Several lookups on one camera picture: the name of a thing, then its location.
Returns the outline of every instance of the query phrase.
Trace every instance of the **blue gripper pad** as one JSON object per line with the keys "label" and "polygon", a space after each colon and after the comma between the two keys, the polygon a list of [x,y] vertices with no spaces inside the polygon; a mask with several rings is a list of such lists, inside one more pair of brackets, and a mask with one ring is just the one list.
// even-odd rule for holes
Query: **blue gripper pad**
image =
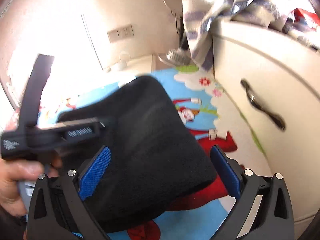
{"label": "blue gripper pad", "polygon": [[238,200],[241,196],[241,181],[228,163],[228,157],[221,151],[222,150],[216,146],[211,148],[211,162],[219,174],[229,195]]}
{"label": "blue gripper pad", "polygon": [[95,156],[95,160],[91,163],[86,173],[79,182],[79,196],[84,201],[87,197],[92,196],[103,173],[107,169],[111,160],[111,151],[108,147],[102,148],[100,153]]}

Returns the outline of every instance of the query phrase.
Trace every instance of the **white drawer front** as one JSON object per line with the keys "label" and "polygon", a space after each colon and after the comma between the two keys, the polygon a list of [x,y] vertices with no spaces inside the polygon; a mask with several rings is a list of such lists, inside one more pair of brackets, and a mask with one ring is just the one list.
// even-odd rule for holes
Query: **white drawer front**
{"label": "white drawer front", "polygon": [[[215,78],[256,132],[272,172],[283,174],[295,220],[314,215],[320,207],[318,98],[276,62],[231,41],[215,37],[214,43]],[[283,117],[286,131],[251,106],[240,85],[242,78],[270,111]]]}

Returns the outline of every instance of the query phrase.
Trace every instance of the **drawer handle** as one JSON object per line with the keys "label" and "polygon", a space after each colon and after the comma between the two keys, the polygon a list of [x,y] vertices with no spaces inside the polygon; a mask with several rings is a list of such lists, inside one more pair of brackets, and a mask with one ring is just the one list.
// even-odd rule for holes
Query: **drawer handle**
{"label": "drawer handle", "polygon": [[262,103],[259,102],[258,98],[253,94],[253,90],[250,88],[250,85],[248,84],[248,82],[245,79],[241,79],[240,83],[246,90],[247,98],[248,98],[250,104],[254,108],[266,113],[271,118],[271,120],[276,124],[276,126],[281,131],[284,131],[285,130],[285,123],[284,123],[284,120],[282,119],[282,117],[279,116],[278,114],[274,114],[274,113],[268,111],[264,106],[262,106]]}

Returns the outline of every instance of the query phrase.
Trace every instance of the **cartoon character face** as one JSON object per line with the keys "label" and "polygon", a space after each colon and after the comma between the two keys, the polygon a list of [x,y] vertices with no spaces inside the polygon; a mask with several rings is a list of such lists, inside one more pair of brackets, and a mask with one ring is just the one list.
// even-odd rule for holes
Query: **cartoon character face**
{"label": "cartoon character face", "polygon": [[195,115],[193,114],[193,112],[191,111],[191,109],[183,109],[182,111],[183,117],[187,120],[187,121],[191,121],[194,120]]}

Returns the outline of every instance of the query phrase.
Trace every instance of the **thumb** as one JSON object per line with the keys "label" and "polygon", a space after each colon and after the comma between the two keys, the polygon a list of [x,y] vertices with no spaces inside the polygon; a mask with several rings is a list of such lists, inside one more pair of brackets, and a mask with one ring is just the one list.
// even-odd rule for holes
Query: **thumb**
{"label": "thumb", "polygon": [[44,172],[44,167],[36,161],[4,161],[3,178],[7,181],[36,180]]}

